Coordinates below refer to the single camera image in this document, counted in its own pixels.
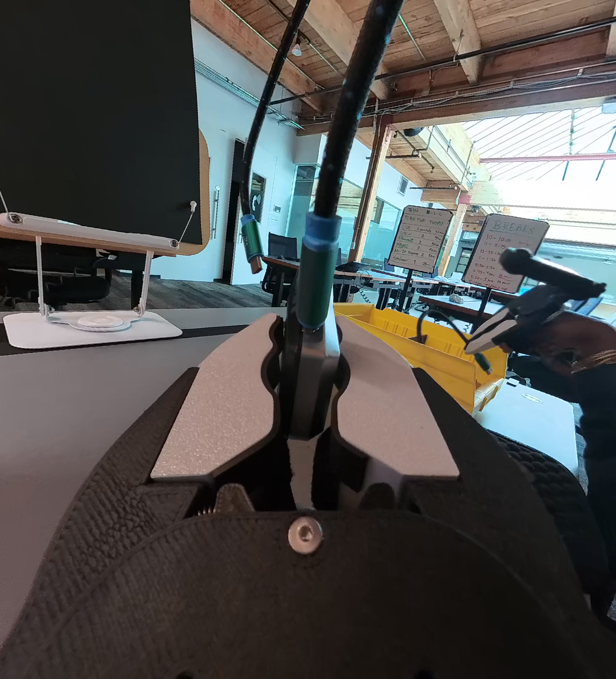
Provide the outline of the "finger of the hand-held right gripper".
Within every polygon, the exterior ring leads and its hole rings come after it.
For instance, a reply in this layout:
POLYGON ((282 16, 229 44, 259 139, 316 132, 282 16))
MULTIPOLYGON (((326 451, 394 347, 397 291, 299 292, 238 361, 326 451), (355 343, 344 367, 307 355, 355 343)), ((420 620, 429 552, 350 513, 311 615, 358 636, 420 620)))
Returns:
MULTIPOLYGON (((502 307, 496 314, 483 323, 518 323, 518 318, 517 314, 512 312, 508 307, 502 307)), ((521 327, 518 324, 517 331, 506 340, 505 344, 516 342, 519 339, 520 330, 521 327)))
POLYGON ((477 355, 505 344, 518 329, 518 323, 483 323, 470 335, 464 347, 467 355, 477 355))

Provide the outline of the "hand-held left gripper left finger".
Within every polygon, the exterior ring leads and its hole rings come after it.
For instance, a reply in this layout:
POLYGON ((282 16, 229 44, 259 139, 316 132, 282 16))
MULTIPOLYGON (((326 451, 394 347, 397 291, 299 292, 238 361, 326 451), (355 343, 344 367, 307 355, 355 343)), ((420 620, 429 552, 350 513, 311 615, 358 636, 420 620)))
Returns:
POLYGON ((213 501, 235 486, 245 491, 252 509, 295 510, 276 392, 283 326, 277 314, 265 314, 202 361, 151 482, 200 483, 213 501))

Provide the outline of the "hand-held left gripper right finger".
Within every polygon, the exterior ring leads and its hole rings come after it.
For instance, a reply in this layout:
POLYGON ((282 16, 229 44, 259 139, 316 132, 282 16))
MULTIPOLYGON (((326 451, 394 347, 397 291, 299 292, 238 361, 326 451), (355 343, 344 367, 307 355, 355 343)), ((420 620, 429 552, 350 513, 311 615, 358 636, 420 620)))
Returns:
POLYGON ((386 486, 399 506, 414 483, 455 482, 459 468, 405 358, 337 317, 341 357, 328 423, 313 457, 312 505, 352 509, 386 486))

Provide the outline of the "thin black cable green plug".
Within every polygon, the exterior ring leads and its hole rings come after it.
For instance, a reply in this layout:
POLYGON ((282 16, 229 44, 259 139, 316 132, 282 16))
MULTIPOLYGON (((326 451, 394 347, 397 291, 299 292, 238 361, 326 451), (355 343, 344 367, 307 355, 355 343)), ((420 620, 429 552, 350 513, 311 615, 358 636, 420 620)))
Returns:
MULTIPOLYGON (((415 336, 415 341, 419 344, 425 344, 426 339, 428 338, 427 335, 424 335, 422 332, 423 329, 423 322, 431 312, 434 312, 436 315, 438 315, 441 319, 445 320, 448 323, 448 326, 452 328, 452 330, 456 333, 456 335, 459 336, 460 340, 464 344, 464 350, 467 348, 467 345, 469 344, 469 339, 468 336, 457 326, 455 320, 449 316, 447 313, 440 311, 440 310, 425 310, 423 311, 419 317, 417 318, 417 326, 416 326, 416 336, 415 336)), ((487 357, 482 353, 482 352, 476 352, 473 354, 474 359, 476 360, 477 365, 488 375, 492 374, 493 368, 490 363, 490 361, 487 359, 487 357)))

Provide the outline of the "yellow plastic bin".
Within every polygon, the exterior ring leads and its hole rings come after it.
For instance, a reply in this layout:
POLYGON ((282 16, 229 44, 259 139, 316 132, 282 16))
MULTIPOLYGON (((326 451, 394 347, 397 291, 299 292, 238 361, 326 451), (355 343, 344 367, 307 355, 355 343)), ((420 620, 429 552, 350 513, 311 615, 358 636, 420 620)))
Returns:
POLYGON ((506 381, 507 355, 500 348, 485 352, 491 373, 482 370, 474 356, 450 327, 422 322, 424 344, 418 343, 417 318, 396 310, 379 310, 368 303, 336 303, 335 314, 347 317, 400 353, 414 368, 426 371, 467 412, 476 415, 497 395, 506 381))

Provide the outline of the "black and silver square adapter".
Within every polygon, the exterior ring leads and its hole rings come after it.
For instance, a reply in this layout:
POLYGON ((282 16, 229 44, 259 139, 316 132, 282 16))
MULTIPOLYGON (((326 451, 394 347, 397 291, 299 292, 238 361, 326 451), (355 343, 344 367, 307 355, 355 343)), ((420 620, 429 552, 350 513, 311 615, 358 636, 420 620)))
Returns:
POLYGON ((288 438, 309 440, 323 431, 339 359, 333 310, 315 330, 304 328, 296 313, 287 311, 278 397, 281 429, 288 438))

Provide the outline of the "braided hdmi cable green plugs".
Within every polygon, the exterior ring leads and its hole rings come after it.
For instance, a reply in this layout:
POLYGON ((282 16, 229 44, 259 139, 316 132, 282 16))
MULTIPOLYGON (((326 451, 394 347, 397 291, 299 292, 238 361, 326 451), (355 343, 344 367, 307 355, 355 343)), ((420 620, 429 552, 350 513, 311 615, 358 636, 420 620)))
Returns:
MULTIPOLYGON (((372 1, 370 3, 339 91, 338 104, 332 119, 318 180, 314 210, 306 217, 298 270, 295 296, 296 316, 300 325, 310 331, 319 329, 325 323, 332 302, 338 235, 341 228, 341 218, 337 215, 337 203, 344 172, 372 84, 379 74, 380 64, 403 4, 403 1, 372 1)), ((298 27, 308 7, 309 1, 296 2, 271 64, 245 144, 241 226, 249 264, 261 256, 258 229, 249 205, 249 179, 253 154, 262 123, 267 115, 271 95, 274 93, 287 54, 294 44, 298 27)))

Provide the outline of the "person's right hand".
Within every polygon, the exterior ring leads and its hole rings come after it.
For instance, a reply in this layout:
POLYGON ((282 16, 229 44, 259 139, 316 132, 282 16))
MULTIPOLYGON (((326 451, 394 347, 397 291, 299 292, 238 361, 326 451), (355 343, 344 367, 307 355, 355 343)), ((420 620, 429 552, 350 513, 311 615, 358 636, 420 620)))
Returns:
POLYGON ((616 365, 616 329, 594 318, 561 312, 520 340, 515 349, 538 357, 544 367, 568 377, 616 365))

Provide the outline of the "small handwritten whiteboard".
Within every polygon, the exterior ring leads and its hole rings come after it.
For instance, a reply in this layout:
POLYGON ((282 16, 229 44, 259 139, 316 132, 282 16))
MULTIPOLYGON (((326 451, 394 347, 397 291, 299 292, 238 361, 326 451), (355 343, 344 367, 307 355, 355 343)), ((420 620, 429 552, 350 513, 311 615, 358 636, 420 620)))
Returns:
POLYGON ((549 224, 542 220, 488 215, 473 247, 462 282, 501 293, 518 293, 524 277, 508 274, 499 259, 508 249, 526 249, 535 254, 548 229, 549 224))

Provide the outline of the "black tape strip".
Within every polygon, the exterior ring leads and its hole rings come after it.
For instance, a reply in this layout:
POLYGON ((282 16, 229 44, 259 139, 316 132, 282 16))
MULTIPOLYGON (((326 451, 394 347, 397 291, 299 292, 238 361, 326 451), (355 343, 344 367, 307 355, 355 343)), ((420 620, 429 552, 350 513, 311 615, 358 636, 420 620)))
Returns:
MULTIPOLYGON (((224 335, 234 335, 248 327, 248 324, 243 325, 227 325, 227 326, 217 326, 217 327, 202 327, 202 328, 187 328, 182 331, 182 334, 177 337, 168 338, 158 338, 158 339, 142 339, 142 340, 130 340, 130 341, 120 341, 118 344, 144 344, 147 342, 165 342, 171 340, 184 340, 191 338, 200 337, 219 337, 224 335)), ((93 344, 86 343, 74 346, 64 346, 64 347, 54 347, 54 348, 18 348, 12 346, 8 342, 6 328, 3 323, 0 323, 0 357, 9 355, 19 355, 27 353, 38 353, 38 352, 49 352, 56 350, 72 350, 81 349, 94 346, 93 344)))

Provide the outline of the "whiteboard with ruled table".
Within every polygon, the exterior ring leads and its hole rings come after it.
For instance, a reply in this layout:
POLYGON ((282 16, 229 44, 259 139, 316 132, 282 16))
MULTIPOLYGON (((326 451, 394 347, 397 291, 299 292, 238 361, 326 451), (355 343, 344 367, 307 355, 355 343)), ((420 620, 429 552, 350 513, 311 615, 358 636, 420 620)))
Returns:
POLYGON ((402 211, 387 263, 420 274, 433 274, 453 216, 452 211, 444 208, 407 206, 402 211))

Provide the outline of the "red ceiling pipe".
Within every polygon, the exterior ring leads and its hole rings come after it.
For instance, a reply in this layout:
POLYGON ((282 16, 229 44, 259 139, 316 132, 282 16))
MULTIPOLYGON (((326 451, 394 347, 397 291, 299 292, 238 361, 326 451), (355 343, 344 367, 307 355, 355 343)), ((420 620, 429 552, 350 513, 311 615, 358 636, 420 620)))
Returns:
POLYGON ((577 153, 542 156, 505 156, 483 157, 482 164, 524 164, 524 163, 570 163, 570 162, 609 162, 616 160, 616 151, 603 153, 577 153))

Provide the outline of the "black office chair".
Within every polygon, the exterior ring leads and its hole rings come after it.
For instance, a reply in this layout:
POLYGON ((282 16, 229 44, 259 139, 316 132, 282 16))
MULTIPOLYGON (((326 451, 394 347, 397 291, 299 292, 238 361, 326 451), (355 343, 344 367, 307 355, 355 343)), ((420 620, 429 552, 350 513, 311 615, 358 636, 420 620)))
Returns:
POLYGON ((262 290, 271 294, 271 306, 278 308, 286 302, 298 273, 296 238, 268 233, 267 266, 262 280, 262 290))
MULTIPOLYGON (((112 285, 112 271, 100 275, 96 268, 53 270, 42 273, 43 301, 54 310, 69 304, 89 304, 106 298, 112 285)), ((36 267, 12 267, 0 261, 0 301, 14 310, 18 303, 38 303, 39 275, 36 267)))

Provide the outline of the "black board with wooden edge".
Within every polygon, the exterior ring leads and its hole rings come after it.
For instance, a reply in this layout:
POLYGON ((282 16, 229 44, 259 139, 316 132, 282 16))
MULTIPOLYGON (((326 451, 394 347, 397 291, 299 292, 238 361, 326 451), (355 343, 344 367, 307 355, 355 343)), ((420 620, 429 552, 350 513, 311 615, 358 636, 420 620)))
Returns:
POLYGON ((188 1, 0 1, 8 208, 199 253, 200 140, 188 1))

